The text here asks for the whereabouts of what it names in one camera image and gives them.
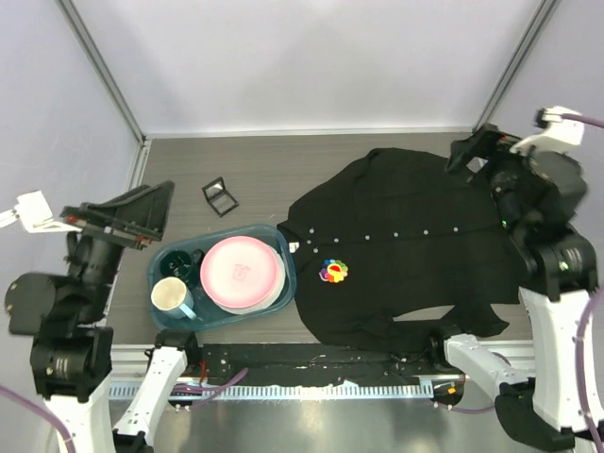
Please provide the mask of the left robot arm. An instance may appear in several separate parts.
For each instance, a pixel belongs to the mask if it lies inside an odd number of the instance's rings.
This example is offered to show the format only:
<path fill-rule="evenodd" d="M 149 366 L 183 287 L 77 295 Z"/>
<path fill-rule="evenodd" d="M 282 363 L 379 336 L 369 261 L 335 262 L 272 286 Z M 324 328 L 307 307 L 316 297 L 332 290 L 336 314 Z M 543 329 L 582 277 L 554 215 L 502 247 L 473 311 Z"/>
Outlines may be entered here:
<path fill-rule="evenodd" d="M 113 331 L 106 306 L 126 249 L 162 239 L 175 185 L 142 185 L 107 202 L 66 207 L 54 215 L 39 192 L 18 196 L 1 216 L 31 233 L 66 237 L 65 275 L 26 273 L 8 287 L 9 332 L 32 340 L 29 364 L 41 405 L 64 452 L 149 452 L 178 379 L 201 363 L 196 335 L 167 329 L 148 356 L 143 382 L 117 423 L 109 417 Z"/>

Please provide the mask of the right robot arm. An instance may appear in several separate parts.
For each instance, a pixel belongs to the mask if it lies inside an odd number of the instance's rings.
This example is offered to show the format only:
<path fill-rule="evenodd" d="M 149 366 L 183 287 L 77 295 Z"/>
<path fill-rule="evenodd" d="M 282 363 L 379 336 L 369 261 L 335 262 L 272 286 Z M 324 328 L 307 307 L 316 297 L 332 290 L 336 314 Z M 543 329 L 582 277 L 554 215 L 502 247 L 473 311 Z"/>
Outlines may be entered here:
<path fill-rule="evenodd" d="M 571 225 L 587 192 L 579 163 L 583 126 L 570 118 L 541 121 L 519 138 L 486 124 L 455 141 L 446 165 L 458 172 L 484 160 L 474 180 L 488 183 L 501 224 L 519 256 L 519 293 L 528 312 L 535 371 L 517 370 L 471 334 L 454 329 L 430 338 L 431 369 L 473 379 L 493 402 L 510 438 L 546 452 L 601 451 L 603 407 L 596 387 L 593 330 L 596 251 Z"/>

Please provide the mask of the black button shirt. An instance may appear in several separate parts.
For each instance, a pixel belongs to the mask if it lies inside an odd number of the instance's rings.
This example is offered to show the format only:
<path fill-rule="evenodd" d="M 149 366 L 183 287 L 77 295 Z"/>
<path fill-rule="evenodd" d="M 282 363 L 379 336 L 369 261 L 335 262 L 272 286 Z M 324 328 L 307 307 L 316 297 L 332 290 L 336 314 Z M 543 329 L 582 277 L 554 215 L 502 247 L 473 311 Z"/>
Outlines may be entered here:
<path fill-rule="evenodd" d="M 278 225 L 297 244 L 295 304 L 324 344 L 420 352 L 457 327 L 493 337 L 518 300 L 515 252 L 489 187 L 428 152 L 378 148 L 296 200 Z M 348 276 L 324 282 L 325 260 Z"/>

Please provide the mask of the rainbow flower brooch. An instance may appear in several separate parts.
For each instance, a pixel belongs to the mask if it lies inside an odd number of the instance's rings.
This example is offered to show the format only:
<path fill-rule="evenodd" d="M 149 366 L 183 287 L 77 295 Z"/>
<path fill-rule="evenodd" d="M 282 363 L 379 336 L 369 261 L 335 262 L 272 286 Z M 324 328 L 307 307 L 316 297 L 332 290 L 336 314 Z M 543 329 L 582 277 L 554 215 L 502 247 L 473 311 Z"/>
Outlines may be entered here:
<path fill-rule="evenodd" d="M 348 276 L 348 266 L 341 260 L 325 260 L 319 271 L 319 277 L 322 281 L 328 283 L 341 283 Z"/>

